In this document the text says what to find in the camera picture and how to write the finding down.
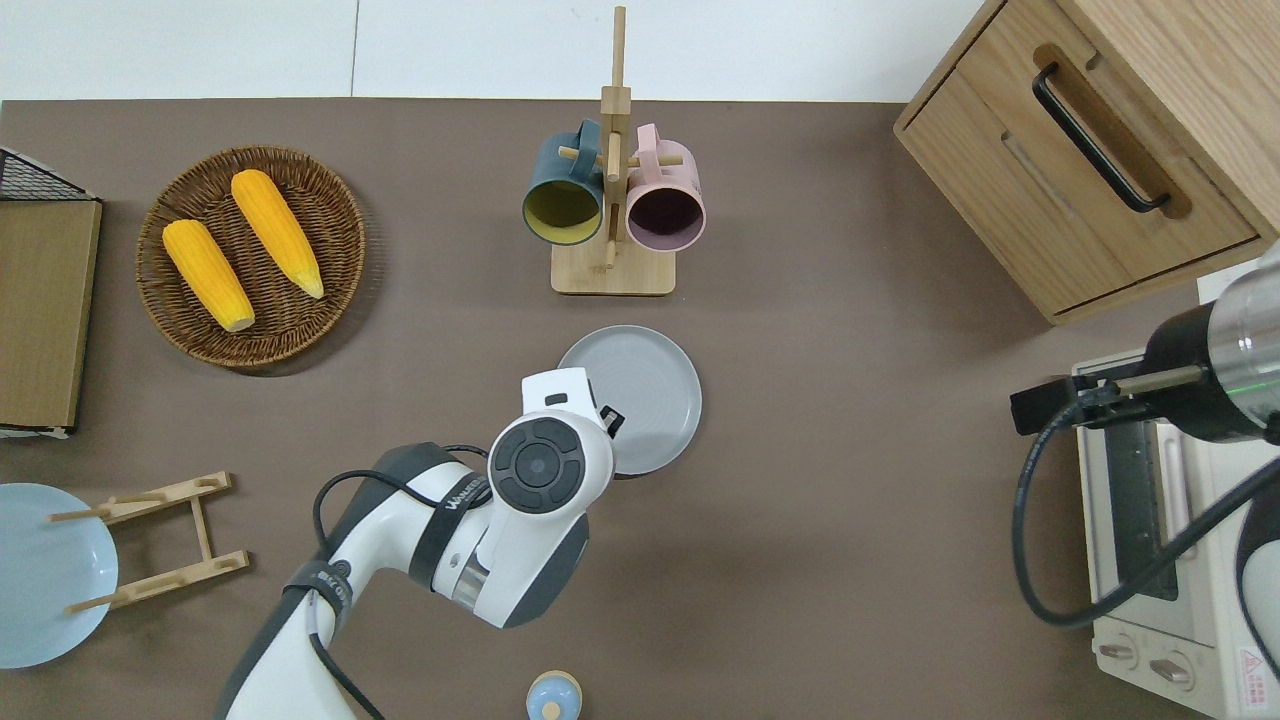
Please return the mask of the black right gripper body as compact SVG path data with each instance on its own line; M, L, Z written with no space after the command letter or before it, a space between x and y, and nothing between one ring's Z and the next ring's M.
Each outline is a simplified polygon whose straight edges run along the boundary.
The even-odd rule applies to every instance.
M1089 429L1164 419L1206 442L1272 442L1274 301L1201 305L1161 324L1139 360L1019 391L1010 411L1021 436L1062 415Z

